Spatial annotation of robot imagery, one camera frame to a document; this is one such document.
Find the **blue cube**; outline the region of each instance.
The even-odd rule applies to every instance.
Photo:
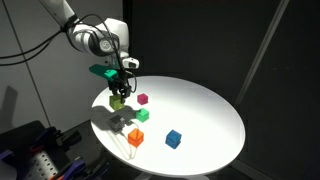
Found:
[[[176,149],[181,142],[181,134],[175,130],[171,130],[166,138],[166,144],[173,149]]]

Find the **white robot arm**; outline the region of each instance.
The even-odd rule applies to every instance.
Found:
[[[139,61],[129,57],[128,54],[129,32],[126,23],[108,18],[104,23],[93,27],[79,22],[77,15],[66,0],[40,0],[40,2],[61,28],[66,31],[69,41],[75,49],[95,56],[114,54],[111,38],[105,28],[106,25],[115,42],[123,67],[126,69],[139,68]]]

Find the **white round table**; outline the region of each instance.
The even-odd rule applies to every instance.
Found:
[[[245,128],[237,111],[215,92],[182,79],[143,76],[137,78],[135,93],[125,107],[109,106],[112,92],[102,91],[92,105],[91,124],[100,142],[119,160],[143,172],[179,178],[194,178],[218,171],[232,162],[243,148]],[[129,79],[134,88],[134,79]],[[137,95],[146,94],[148,104],[140,105]],[[147,121],[135,119],[135,111],[150,112]],[[127,135],[135,124],[114,133],[106,124],[115,115],[132,121],[144,133],[136,149]],[[176,149],[165,144],[171,130],[182,134]]]

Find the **magenta cube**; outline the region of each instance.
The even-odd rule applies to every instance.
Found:
[[[148,96],[145,94],[138,95],[138,103],[140,105],[144,105],[148,103]]]

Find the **green cube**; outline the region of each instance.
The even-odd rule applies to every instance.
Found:
[[[121,104],[121,95],[110,96],[109,105],[115,111],[123,108],[124,104]]]
[[[118,77],[118,73],[116,70],[113,70],[113,69],[109,69],[107,70],[105,73],[105,78],[108,80],[108,81],[113,81],[114,78]]]
[[[136,119],[138,119],[140,122],[145,122],[149,119],[149,111],[144,108],[140,109],[136,112]]]

